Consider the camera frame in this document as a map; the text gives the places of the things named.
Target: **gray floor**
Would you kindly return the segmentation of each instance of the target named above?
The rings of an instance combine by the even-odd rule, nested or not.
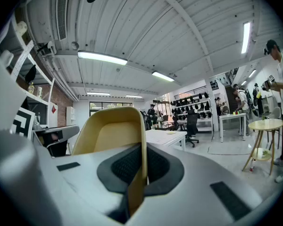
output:
[[[269,175],[270,162],[268,161],[256,161],[254,163],[254,171],[250,172],[250,163],[242,172],[242,168],[247,161],[249,154],[252,150],[257,133],[252,132],[251,137],[246,138],[245,141],[239,136],[238,129],[224,130],[224,142],[220,142],[219,132],[214,134],[214,138],[211,141],[211,134],[197,134],[199,143],[195,143],[195,148],[192,148],[191,143],[186,143],[186,151],[190,153],[206,156],[221,166],[225,167],[233,174],[246,181],[251,185],[265,200],[272,193],[277,190],[281,190],[282,184],[275,182],[275,178],[281,173],[283,167],[273,166],[272,175]],[[280,146],[278,147],[278,133],[275,134],[275,158],[281,155],[281,137]],[[261,141],[261,147],[265,148],[267,145],[267,132],[264,132]]]

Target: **display rack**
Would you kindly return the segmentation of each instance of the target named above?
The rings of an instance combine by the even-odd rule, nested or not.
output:
[[[20,35],[19,28],[16,22],[15,14],[12,14],[8,30],[6,34],[1,34],[2,41],[0,42],[0,52],[2,53],[4,50],[9,51],[13,54],[13,59],[9,65],[12,69],[11,72],[11,79],[16,81],[18,77],[25,80],[26,74],[29,70],[35,65],[36,67],[36,75],[33,82],[34,85],[50,85],[50,91],[48,95],[48,100],[45,101],[37,96],[29,93],[28,91],[22,89],[22,91],[27,96],[27,101],[29,104],[38,104],[42,103],[46,105],[47,108],[47,116],[46,116],[46,123],[45,125],[41,125],[41,127],[46,127],[49,124],[49,115],[50,115],[50,99],[52,88],[54,84],[54,78],[50,80],[45,73],[40,69],[37,65],[33,57],[31,56],[31,50],[33,49],[33,41],[30,40],[26,45],[22,36]]]
[[[212,107],[211,107],[211,100],[210,100],[209,97],[208,98],[204,97],[205,93],[208,94],[207,87],[203,86],[203,87],[200,87],[200,88],[197,88],[197,89],[193,89],[193,90],[187,91],[187,92],[182,93],[180,95],[176,95],[176,96],[174,96],[175,101],[187,99],[188,104],[181,105],[181,106],[173,106],[173,108],[174,109],[178,109],[178,108],[182,108],[182,107],[186,107],[186,106],[191,106],[191,105],[196,105],[196,104],[201,104],[201,103],[208,102],[209,103],[209,107],[210,107],[209,110],[202,110],[202,111],[200,111],[199,109],[198,110],[194,109],[194,111],[196,113],[211,112],[212,116],[210,118],[207,117],[207,118],[200,118],[200,119],[198,119],[196,126],[197,126],[198,131],[211,131],[212,134],[213,134],[213,113],[212,113]],[[201,94],[203,96],[202,99],[199,99],[199,94]],[[198,100],[198,102],[191,103],[191,100],[190,100],[191,96],[193,98],[193,101],[194,100]],[[187,115],[187,114],[188,113],[185,112],[185,113],[177,114],[177,115]],[[203,123],[207,123],[207,122],[210,122],[210,125],[203,126]]]

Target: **wooden stool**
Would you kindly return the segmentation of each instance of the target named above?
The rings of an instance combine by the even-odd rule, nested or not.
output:
[[[270,158],[272,159],[270,165],[270,172],[269,175],[272,174],[273,164],[274,164],[274,154],[275,154],[275,131],[283,126],[283,121],[280,119],[268,119],[264,121],[254,121],[253,123],[249,124],[250,129],[258,130],[258,135],[254,147],[250,153],[249,158],[247,159],[242,171],[245,169],[247,164],[249,163],[250,159],[258,160],[258,161],[267,161]],[[272,151],[263,149],[260,147],[261,139],[263,136],[264,131],[271,131],[272,132],[272,144],[273,149]]]

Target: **white desk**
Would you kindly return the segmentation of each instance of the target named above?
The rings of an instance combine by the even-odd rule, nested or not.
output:
[[[186,131],[175,131],[174,134],[168,134],[170,131],[165,130],[147,130],[146,140],[153,146],[164,145],[170,146],[181,141],[183,151],[185,151],[185,135]]]
[[[245,141],[245,136],[246,136],[246,117],[245,115],[246,113],[240,113],[238,115],[228,114],[228,115],[219,116],[221,142],[223,142],[223,121],[228,120],[228,119],[240,118],[240,117],[243,117],[243,140]],[[242,125],[241,125],[240,119],[239,119],[239,131],[240,131],[240,136],[241,136]]]

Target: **fluorescent light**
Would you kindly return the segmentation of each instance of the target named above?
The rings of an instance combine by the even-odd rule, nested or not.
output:
[[[244,35],[241,53],[244,54],[247,50],[247,45],[249,44],[250,38],[250,23],[244,24]]]
[[[128,62],[126,59],[110,56],[110,55],[104,55],[100,53],[93,53],[88,51],[78,51],[77,56],[79,58],[87,58],[87,59],[95,59],[95,60],[101,60],[106,62],[111,62],[119,65],[126,65]]]
[[[142,96],[131,96],[131,95],[126,95],[126,97],[142,98]]]
[[[256,72],[256,70],[253,70],[253,72],[249,75],[249,78]]]
[[[87,95],[110,96],[110,93],[87,92]]]
[[[167,81],[174,81],[172,78],[167,77],[167,76],[165,76],[165,75],[163,75],[163,74],[161,74],[161,73],[158,73],[157,71],[154,71],[152,74],[153,74],[154,76],[160,77],[160,78],[165,79],[165,80],[167,80]]]

